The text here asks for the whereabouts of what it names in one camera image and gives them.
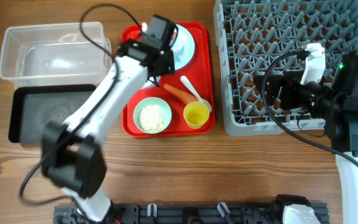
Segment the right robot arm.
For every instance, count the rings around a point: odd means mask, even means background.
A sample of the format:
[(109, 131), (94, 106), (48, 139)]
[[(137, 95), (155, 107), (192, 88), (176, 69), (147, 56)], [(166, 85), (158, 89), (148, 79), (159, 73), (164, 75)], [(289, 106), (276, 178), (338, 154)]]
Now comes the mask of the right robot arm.
[(336, 69), (331, 86), (324, 85), (326, 59), (323, 51), (292, 52), (305, 65), (302, 71), (272, 75), (275, 65), (288, 57), (275, 59), (264, 75), (254, 77), (264, 106), (275, 100), (284, 110), (303, 108), (314, 118), (325, 121), (324, 133), (331, 147), (323, 146), (285, 127), (272, 113), (269, 116), (286, 133), (336, 156), (342, 191), (344, 223), (358, 223), (358, 55), (345, 54)]

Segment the white rice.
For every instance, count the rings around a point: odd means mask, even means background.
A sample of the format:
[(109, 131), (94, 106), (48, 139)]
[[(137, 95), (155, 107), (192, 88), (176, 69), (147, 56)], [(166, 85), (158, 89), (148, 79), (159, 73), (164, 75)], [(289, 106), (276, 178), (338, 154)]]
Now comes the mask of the white rice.
[(147, 105), (141, 109), (138, 122), (146, 133), (161, 132), (165, 127), (163, 110), (159, 105)]

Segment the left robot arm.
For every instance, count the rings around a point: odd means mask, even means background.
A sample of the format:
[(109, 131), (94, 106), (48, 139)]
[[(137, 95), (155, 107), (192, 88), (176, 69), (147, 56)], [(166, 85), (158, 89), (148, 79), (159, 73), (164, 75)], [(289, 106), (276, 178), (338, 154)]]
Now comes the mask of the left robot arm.
[(110, 71), (86, 102), (62, 124), (50, 121), (44, 129), (42, 173), (90, 223), (114, 221), (112, 201), (101, 186), (106, 175), (101, 148), (108, 132), (150, 78), (175, 72), (170, 42), (177, 36), (174, 22), (154, 15), (140, 40), (120, 44)]

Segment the mint green bowl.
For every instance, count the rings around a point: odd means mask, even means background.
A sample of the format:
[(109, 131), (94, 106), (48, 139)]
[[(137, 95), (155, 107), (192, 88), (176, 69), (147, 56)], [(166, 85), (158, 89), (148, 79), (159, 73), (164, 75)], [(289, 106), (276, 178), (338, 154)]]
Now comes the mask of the mint green bowl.
[(168, 103), (166, 101), (164, 101), (161, 98), (157, 98), (157, 97), (145, 98), (142, 101), (140, 101), (137, 104), (137, 106), (135, 107), (134, 112), (133, 112), (133, 120), (134, 120), (135, 125), (137, 126), (137, 128), (139, 130), (141, 130), (143, 133), (146, 133), (141, 128), (141, 126), (140, 126), (140, 124), (138, 122), (138, 117), (139, 117), (139, 113), (140, 113), (141, 109), (144, 108), (147, 105), (159, 105), (161, 107), (161, 109), (163, 110), (163, 113), (164, 113), (164, 121), (165, 121), (165, 127), (163, 128), (162, 131), (167, 129), (167, 127), (169, 126), (169, 124), (170, 124), (170, 122), (172, 120), (172, 111), (171, 111), (170, 106), (168, 105)]

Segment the yellow plastic cup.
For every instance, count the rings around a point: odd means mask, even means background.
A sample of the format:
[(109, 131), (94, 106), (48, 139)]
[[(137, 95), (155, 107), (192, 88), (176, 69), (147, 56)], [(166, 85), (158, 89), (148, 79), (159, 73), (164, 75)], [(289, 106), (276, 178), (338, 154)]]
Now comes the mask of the yellow plastic cup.
[(199, 101), (188, 103), (183, 110), (183, 117), (192, 129), (199, 129), (209, 120), (208, 107)]

